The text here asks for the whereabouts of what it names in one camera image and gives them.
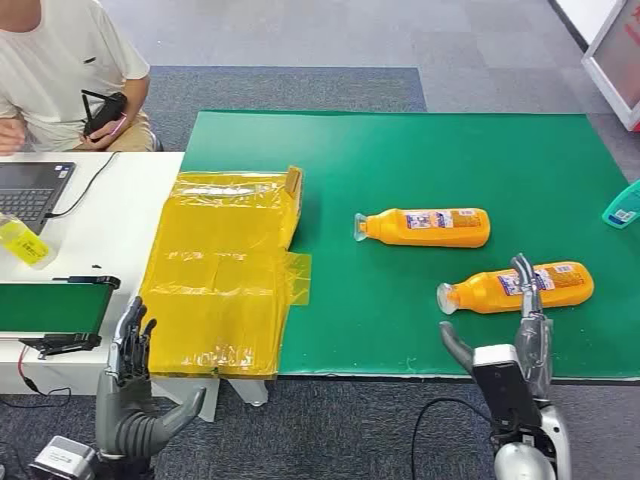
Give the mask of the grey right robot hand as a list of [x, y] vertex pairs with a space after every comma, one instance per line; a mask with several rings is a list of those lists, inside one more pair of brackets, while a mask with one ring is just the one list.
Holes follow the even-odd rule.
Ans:
[[549, 400], [552, 378], [551, 319], [543, 310], [540, 288], [534, 267], [525, 255], [511, 259], [522, 292], [521, 320], [515, 343], [471, 348], [460, 340], [448, 321], [438, 325], [445, 349], [469, 374], [481, 367], [505, 367], [513, 364], [522, 375], [528, 390], [536, 401]]

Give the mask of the person's left hand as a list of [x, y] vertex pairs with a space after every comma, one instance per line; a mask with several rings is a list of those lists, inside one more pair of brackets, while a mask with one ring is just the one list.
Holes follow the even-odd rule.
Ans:
[[116, 120], [106, 123], [88, 136], [82, 136], [80, 147], [83, 150], [103, 151], [116, 140], [128, 122], [125, 114], [121, 115]]

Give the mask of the person's right hand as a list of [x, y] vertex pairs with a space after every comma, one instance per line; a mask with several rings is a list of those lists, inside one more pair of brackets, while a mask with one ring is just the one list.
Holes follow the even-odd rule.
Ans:
[[20, 118], [0, 119], [0, 154], [11, 156], [21, 151], [26, 142], [25, 126]]

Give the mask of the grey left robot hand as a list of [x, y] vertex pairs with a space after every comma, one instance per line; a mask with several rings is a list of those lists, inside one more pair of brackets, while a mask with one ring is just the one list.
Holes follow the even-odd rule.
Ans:
[[153, 411], [149, 357], [152, 330], [141, 297], [134, 297], [116, 325], [106, 367], [99, 375], [95, 434], [100, 453], [109, 459], [150, 458], [192, 422], [207, 390], [195, 389], [186, 400], [162, 416]]

